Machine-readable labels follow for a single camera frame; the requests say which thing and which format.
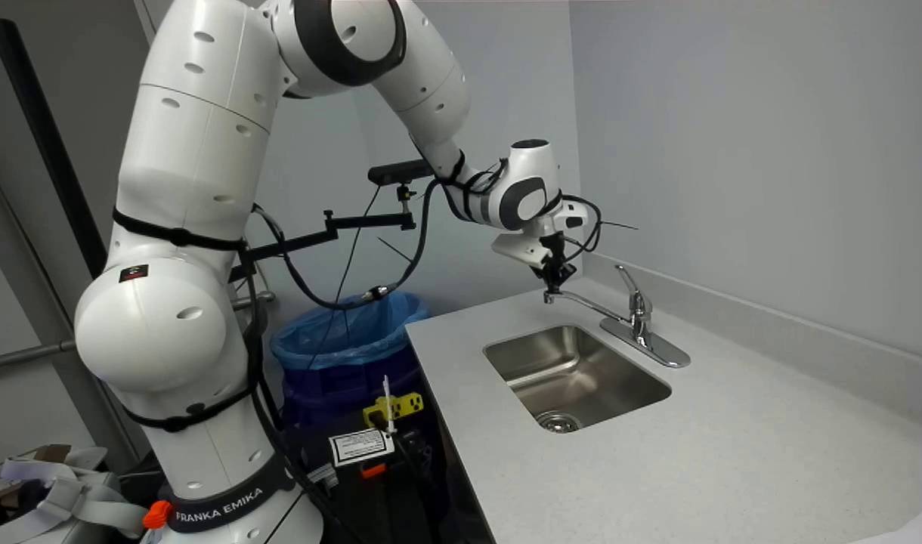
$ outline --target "chrome faucet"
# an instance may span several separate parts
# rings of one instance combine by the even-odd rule
[[[640,353],[647,353],[650,358],[657,358],[669,367],[685,364],[694,357],[650,330],[653,303],[638,286],[635,276],[623,266],[614,266],[614,269],[629,289],[629,315],[617,315],[574,289],[548,289],[543,303],[554,303],[556,296],[580,303],[606,317],[601,330],[611,331],[614,339],[623,339],[626,344],[638,346]]]

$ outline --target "sticker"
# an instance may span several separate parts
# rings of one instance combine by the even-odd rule
[[[151,270],[151,266],[128,266],[128,269],[122,269],[122,281],[117,285],[137,281],[137,277],[148,277],[148,270]]]

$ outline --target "sink drain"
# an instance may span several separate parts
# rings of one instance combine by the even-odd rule
[[[550,429],[550,432],[574,432],[574,429],[580,429],[580,420],[578,420],[578,418],[572,418],[572,415],[556,415],[556,411],[541,411],[541,415],[539,415],[539,423],[541,423],[543,429]]]

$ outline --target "trash can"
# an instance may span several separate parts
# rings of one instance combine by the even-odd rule
[[[391,294],[350,310],[319,309],[287,321],[273,339],[283,372],[283,420],[321,427],[350,418],[383,392],[422,386],[406,322],[427,317],[410,294]]]

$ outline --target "countertop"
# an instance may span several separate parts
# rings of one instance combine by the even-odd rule
[[[560,322],[635,358],[671,398],[572,434],[541,429],[484,346]],[[496,541],[846,544],[922,513],[920,423],[663,309],[653,322],[694,364],[666,367],[541,294],[408,327]]]

